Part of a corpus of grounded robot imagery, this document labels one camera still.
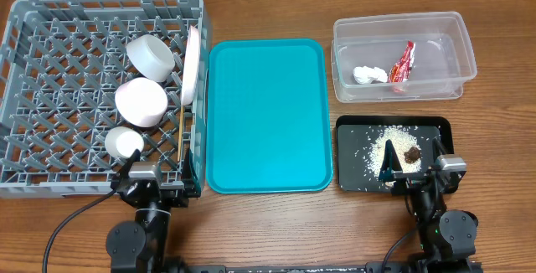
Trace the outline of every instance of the black tray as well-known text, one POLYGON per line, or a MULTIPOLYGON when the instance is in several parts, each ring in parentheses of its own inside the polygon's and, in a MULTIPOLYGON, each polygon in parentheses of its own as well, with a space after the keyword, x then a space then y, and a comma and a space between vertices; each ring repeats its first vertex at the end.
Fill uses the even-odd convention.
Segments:
POLYGON ((432 156, 432 138, 438 138, 448 153, 454 153, 451 124, 443 117, 341 116, 335 127, 338 184, 343 190, 389 193, 389 187, 367 172, 363 160, 368 154, 364 147, 376 140, 378 129, 386 126, 411 126, 408 133, 417 138, 421 148, 421 171, 425 171, 435 161, 432 156))

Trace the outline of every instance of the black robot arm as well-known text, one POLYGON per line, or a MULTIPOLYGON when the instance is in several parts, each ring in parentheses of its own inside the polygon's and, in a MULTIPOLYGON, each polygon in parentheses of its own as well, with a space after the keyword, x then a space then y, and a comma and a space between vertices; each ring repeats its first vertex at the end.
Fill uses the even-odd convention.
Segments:
POLYGON ((454 193, 466 173, 466 164, 457 155, 447 154, 433 141, 435 163, 424 173, 404 173, 391 141, 385 147, 382 182, 394 182, 393 195, 409 197, 415 216, 422 252, 411 255, 414 272, 482 272, 467 258, 476 253, 477 217, 467 211, 447 210, 443 193, 454 193))
POLYGON ((199 185, 191 170, 188 151, 183 164, 183 182, 177 187, 162 187, 156 163, 137 162, 139 154, 128 160, 116 175, 112 189, 137 209, 134 221, 118 224, 108 234, 106 249, 111 257, 112 273, 464 273, 482 272, 480 264, 468 260, 474 255, 477 217, 466 211, 447 210, 444 193, 454 193, 466 172, 460 157, 446 153, 433 141, 435 164, 424 173, 403 173, 393 144, 387 141, 384 165, 379 181, 391 182, 393 195, 409 199, 408 210, 415 217, 422 252, 406 262, 389 262, 392 250, 383 262, 366 265, 319 267, 225 268, 222 265, 187 267, 180 259, 164 260, 171 208, 188 207, 188 198, 198 197, 199 185))

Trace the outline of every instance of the brown food piece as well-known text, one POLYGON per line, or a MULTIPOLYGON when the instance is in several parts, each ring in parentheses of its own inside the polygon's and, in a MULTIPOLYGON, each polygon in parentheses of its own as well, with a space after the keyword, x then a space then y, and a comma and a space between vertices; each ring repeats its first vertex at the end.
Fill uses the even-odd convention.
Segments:
POLYGON ((409 151, 404 153, 405 162, 412 164, 420 159, 420 149, 417 147, 411 147, 409 151))

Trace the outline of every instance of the clear plastic container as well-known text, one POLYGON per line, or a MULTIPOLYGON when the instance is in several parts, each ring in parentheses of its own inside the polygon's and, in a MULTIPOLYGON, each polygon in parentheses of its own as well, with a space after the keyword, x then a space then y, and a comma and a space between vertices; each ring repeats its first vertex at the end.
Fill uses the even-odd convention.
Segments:
POLYGON ((332 76, 341 102, 444 100, 459 98, 463 83, 477 76, 471 40, 461 15, 407 13, 335 22, 332 43, 332 76), (415 61, 403 84, 360 85, 353 68, 379 67, 390 72, 415 42, 415 61), (394 87, 404 92, 394 91, 394 87))

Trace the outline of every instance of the plastic container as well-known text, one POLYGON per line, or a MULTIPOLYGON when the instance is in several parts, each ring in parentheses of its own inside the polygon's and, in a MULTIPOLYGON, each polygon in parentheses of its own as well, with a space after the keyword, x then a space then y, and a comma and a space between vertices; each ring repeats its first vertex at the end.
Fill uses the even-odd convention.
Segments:
POLYGON ((211 35, 203 0, 13 3, 0 48, 0 198, 110 192, 124 163, 105 149, 106 135, 117 126, 142 135, 142 160, 158 162, 163 188, 190 181, 182 179, 185 156, 179 152, 189 147, 192 181, 202 188, 211 35), (183 106, 180 75, 190 26, 201 33, 201 59, 193 103, 183 106), (176 64, 160 83, 166 113, 149 130, 130 126, 114 102, 117 87, 141 76, 126 45, 145 34, 166 43, 176 64))
POLYGON ((335 22, 333 36, 332 77, 341 102, 455 99, 477 75, 471 40, 456 12, 345 18, 335 22), (396 84, 355 81, 357 66, 390 71, 409 40, 415 42, 415 62, 405 92, 395 92, 396 84))

